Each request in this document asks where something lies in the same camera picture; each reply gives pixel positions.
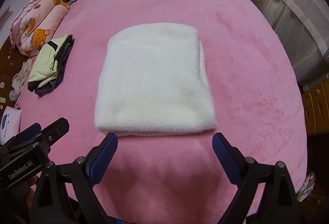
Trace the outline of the white fuzzy cardigan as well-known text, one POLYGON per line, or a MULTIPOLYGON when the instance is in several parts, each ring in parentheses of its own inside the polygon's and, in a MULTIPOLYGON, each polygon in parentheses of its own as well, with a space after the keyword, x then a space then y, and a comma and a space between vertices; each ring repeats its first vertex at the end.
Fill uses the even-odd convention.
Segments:
POLYGON ((98 83, 94 125, 121 135, 215 129, 215 105, 198 31, 142 24, 112 36, 98 83))

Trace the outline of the green and black folded clothes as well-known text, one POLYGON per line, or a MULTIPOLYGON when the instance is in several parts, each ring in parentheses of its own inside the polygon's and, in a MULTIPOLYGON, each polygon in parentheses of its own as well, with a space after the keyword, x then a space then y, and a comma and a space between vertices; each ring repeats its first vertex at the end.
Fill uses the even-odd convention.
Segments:
POLYGON ((52 39, 42 47, 28 79, 30 92, 43 97, 61 84, 73 45, 74 38, 70 34, 52 39))

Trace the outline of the small white printed pillow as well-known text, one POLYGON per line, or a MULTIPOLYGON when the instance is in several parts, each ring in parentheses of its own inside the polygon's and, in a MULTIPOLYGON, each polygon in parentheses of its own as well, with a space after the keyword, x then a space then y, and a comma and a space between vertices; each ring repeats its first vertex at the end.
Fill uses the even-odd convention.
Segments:
POLYGON ((20 132, 22 110, 6 107, 1 119, 1 145, 20 132))

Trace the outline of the round patterned tin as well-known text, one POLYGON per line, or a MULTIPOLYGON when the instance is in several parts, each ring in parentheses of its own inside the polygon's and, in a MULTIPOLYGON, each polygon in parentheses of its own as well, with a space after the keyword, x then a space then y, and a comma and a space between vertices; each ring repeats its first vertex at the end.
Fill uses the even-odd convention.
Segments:
POLYGON ((314 173, 310 173, 302 187, 299 189, 298 193, 297 193, 297 200, 299 203, 301 203, 302 201, 304 201, 313 191, 314 185, 315 185, 315 174, 314 173))

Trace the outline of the cream crumpled cloth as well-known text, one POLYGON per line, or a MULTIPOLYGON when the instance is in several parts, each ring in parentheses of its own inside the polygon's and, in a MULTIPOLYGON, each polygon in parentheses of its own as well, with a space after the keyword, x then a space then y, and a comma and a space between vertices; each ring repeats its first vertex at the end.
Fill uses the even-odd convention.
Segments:
POLYGON ((9 100, 11 102, 16 102, 20 93, 22 91, 24 82, 32 68, 33 60, 28 59, 22 64, 21 70, 13 77, 12 80, 12 90, 9 92, 9 100))

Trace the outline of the wooden headboard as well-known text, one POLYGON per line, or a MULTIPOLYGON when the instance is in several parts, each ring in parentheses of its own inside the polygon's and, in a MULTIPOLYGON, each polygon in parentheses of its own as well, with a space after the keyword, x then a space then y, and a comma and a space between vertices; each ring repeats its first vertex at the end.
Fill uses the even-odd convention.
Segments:
POLYGON ((14 107, 15 102, 10 101, 9 93, 13 89, 13 77, 20 72, 22 64, 28 59, 22 55, 17 47, 12 47, 9 37, 5 40, 1 47, 0 59, 0 95, 1 95, 1 116, 7 106, 14 107))

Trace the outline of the pink plush bed blanket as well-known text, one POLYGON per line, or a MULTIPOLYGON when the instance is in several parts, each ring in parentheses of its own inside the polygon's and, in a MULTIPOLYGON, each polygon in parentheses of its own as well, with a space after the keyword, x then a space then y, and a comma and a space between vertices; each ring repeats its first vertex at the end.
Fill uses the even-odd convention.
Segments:
MULTIPOLYGON (((296 189, 307 172, 301 94, 286 52, 250 0, 79 0, 55 37, 75 42, 64 80, 38 97, 23 89, 21 128, 69 121, 51 148, 70 163, 99 144, 94 127, 98 80, 108 40, 144 23, 172 22, 198 30, 216 106, 218 131, 260 163, 284 162, 296 189)), ((212 132, 168 137, 121 137, 94 192, 107 214, 134 223, 217 223, 233 199, 232 185, 212 150, 212 132)))

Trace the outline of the pink cartoon bear quilt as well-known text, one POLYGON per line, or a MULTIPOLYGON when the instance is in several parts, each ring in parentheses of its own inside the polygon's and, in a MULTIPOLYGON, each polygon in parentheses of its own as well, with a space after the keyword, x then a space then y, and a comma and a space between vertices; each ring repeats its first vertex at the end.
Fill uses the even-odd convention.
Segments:
POLYGON ((52 39, 70 6, 62 0, 31 0, 18 13, 9 29, 9 39, 22 55, 32 57, 52 39))

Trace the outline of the wooden drawer cabinet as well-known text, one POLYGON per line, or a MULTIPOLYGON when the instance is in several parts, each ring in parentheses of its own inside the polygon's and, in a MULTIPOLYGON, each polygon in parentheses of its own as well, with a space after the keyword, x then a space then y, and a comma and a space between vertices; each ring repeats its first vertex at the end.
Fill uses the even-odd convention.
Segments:
POLYGON ((302 94, 307 135, 328 133, 328 79, 302 94))

